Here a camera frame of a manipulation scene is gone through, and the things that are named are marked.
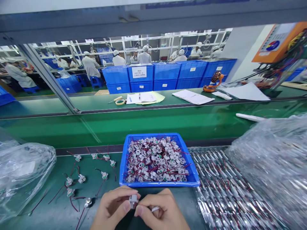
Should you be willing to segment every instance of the blue stool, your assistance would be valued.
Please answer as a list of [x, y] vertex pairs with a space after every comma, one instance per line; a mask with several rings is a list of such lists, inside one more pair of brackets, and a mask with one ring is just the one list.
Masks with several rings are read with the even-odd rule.
[[40, 90], [40, 88], [38, 86], [34, 86], [31, 88], [23, 88], [24, 91], [26, 91], [27, 93], [36, 93], [37, 90]]
[[98, 86], [98, 88], [101, 88], [103, 85], [101, 78], [98, 78], [96, 76], [90, 76], [90, 80], [91, 80], [91, 84], [93, 88], [95, 88], [95, 86]]

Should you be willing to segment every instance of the factory worker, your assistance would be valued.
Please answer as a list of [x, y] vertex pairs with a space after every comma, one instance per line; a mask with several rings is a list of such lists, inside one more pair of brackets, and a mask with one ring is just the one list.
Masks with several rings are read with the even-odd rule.
[[23, 88], [31, 88], [35, 87], [36, 84], [34, 81], [27, 76], [26, 73], [20, 71], [20, 69], [17, 67], [18, 62], [13, 58], [7, 58], [5, 70], [7, 73], [14, 78], [16, 81], [18, 81], [19, 85]]
[[185, 56], [185, 50], [179, 50], [179, 57], [177, 57], [174, 62], [177, 61], [186, 61], [187, 57]]
[[85, 57], [82, 59], [82, 64], [86, 71], [87, 77], [89, 79], [90, 77], [93, 77], [93, 76], [100, 78], [101, 75], [99, 71], [96, 69], [96, 67], [99, 67], [99, 64], [95, 60], [91, 59], [90, 52], [85, 51], [84, 54], [85, 54]]
[[191, 51], [191, 55], [192, 56], [196, 56], [196, 55], [202, 55], [202, 52], [201, 52], [201, 46], [202, 46], [202, 43], [201, 42], [198, 42], [196, 44], [197, 46]]
[[149, 49], [148, 45], [145, 45], [143, 47], [143, 53], [141, 53], [138, 58], [140, 64], [151, 63], [151, 56], [148, 54], [148, 49]]
[[114, 58], [112, 61], [113, 61], [114, 66], [127, 65], [126, 60], [119, 55], [118, 50], [114, 50], [113, 55], [114, 55]]

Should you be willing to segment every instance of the worker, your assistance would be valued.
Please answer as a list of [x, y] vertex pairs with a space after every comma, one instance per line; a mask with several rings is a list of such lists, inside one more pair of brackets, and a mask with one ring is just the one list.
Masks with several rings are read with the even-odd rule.
[[202, 43], [198, 42], [196, 45], [197, 46], [191, 51], [191, 55], [192, 56], [196, 56], [196, 55], [200, 56], [200, 55], [202, 55], [202, 52], [201, 52]]
[[188, 58], [185, 56], [185, 50], [179, 50], [179, 57], [177, 57], [174, 62], [186, 61]]
[[138, 61], [140, 64], [149, 64], [151, 63], [151, 56], [148, 54], [148, 45], [143, 47], [143, 53], [141, 53], [138, 57]]
[[96, 69], [96, 67], [99, 67], [99, 64], [95, 60], [91, 59], [90, 52], [85, 51], [84, 54], [85, 54], [85, 57], [82, 59], [82, 64], [86, 71], [87, 77], [89, 79], [90, 77], [93, 77], [93, 76], [100, 78], [101, 75], [99, 71]]
[[7, 58], [7, 62], [5, 63], [5, 70], [7, 73], [14, 78], [16, 81], [18, 81], [19, 85], [23, 88], [31, 88], [35, 87], [36, 84], [34, 81], [27, 76], [25, 72], [22, 72], [17, 66], [18, 61], [16, 61], [13, 58]]
[[[117, 224], [130, 211], [131, 204], [127, 197], [131, 195], [137, 195], [138, 200], [141, 198], [137, 190], [125, 185], [105, 193], [100, 200], [100, 206], [90, 230], [116, 229]], [[156, 206], [160, 208], [153, 212], [148, 208]], [[168, 188], [158, 194], [145, 196], [139, 201], [134, 216], [142, 218], [145, 224], [153, 230], [190, 230]]]
[[114, 66], [127, 65], [126, 60], [119, 55], [118, 50], [113, 51], [114, 58], [112, 59]]

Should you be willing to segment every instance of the green table surface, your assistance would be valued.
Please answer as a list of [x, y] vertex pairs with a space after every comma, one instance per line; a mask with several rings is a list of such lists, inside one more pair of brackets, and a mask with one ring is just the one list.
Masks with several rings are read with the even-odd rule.
[[[95, 170], [95, 168], [99, 168], [103, 172], [107, 172], [109, 174], [108, 180], [104, 182], [100, 190], [98, 200], [95, 201], [91, 208], [84, 211], [79, 229], [90, 228], [95, 218], [102, 195], [105, 192], [119, 187], [118, 179], [122, 153], [111, 153], [110, 157], [112, 160], [117, 162], [115, 167], [115, 173], [117, 176], [116, 182], [113, 168], [110, 166], [109, 162], [93, 160], [90, 155], [82, 155], [81, 161], [76, 164], [80, 167], [80, 174], [87, 178], [85, 183], [77, 183], [72, 186], [73, 189], [76, 189], [76, 196], [95, 197], [101, 183], [103, 182], [101, 173], [98, 170]], [[73, 201], [75, 207], [79, 209], [80, 212], [76, 212], [71, 206], [69, 198], [67, 197], [67, 192], [64, 194], [60, 192], [58, 196], [50, 204], [48, 204], [58, 190], [64, 185], [66, 179], [63, 173], [67, 173], [68, 176], [70, 176], [74, 162], [75, 158], [72, 156], [58, 157], [54, 169], [50, 173], [41, 190], [36, 194], [36, 196], [34, 196], [34, 198], [27, 204], [27, 206], [17, 217], [13, 217], [0, 224], [0, 229], [76, 229], [85, 203], [83, 199]], [[74, 180], [78, 179], [76, 170], [73, 171], [71, 178]], [[33, 214], [28, 216], [28, 213], [40, 201], [46, 189], [48, 189], [48, 191], [45, 198], [33, 211]], [[163, 189], [164, 188], [162, 187], [137, 188], [141, 194], [141, 199], [147, 194], [156, 194]], [[194, 188], [177, 187], [170, 188], [170, 190], [172, 191], [175, 200], [190, 228], [207, 229], [198, 210]], [[140, 217], [134, 217], [133, 215], [134, 211], [132, 210], [118, 224], [116, 229], [149, 229]]]

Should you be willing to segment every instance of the tape roll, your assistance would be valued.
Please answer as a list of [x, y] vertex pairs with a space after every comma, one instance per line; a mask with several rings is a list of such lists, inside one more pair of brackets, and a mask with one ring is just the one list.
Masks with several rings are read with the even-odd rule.
[[124, 103], [125, 103], [124, 99], [119, 99], [119, 100], [115, 101], [116, 105], [123, 105]]

